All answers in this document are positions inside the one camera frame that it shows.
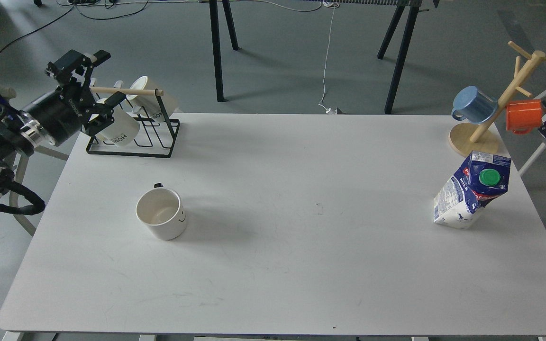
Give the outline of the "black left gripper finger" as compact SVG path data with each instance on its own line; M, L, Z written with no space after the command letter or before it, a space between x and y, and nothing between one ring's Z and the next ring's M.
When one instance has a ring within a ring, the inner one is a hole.
M105 99L104 103L97 103L91 110L87 110L87 119L85 123L85 134L96 136L103 129L106 129L114 122L113 108L126 99L126 95L121 91L116 91L110 97Z
M49 62L45 73L55 79L60 87L77 87L87 90L91 81L93 69L111 57L105 50L94 54L83 54L69 50L58 61Z

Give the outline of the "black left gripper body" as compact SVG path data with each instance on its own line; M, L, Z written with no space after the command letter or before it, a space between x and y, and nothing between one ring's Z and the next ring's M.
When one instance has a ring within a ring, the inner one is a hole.
M28 118L45 130L46 140L59 146L82 130L82 115L94 104L88 87L57 87L22 108Z

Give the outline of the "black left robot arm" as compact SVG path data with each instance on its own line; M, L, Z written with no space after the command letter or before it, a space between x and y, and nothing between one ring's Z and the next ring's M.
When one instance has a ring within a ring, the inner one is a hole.
M0 90L0 212L36 215L46 206L41 197L15 180L10 157L30 157L42 142L60 145L76 132L95 136L113 125L113 108L126 96L115 91L98 104L90 89L93 69L109 58L104 50L93 55L68 51L46 69L58 82L56 89L21 110L13 108L9 95Z

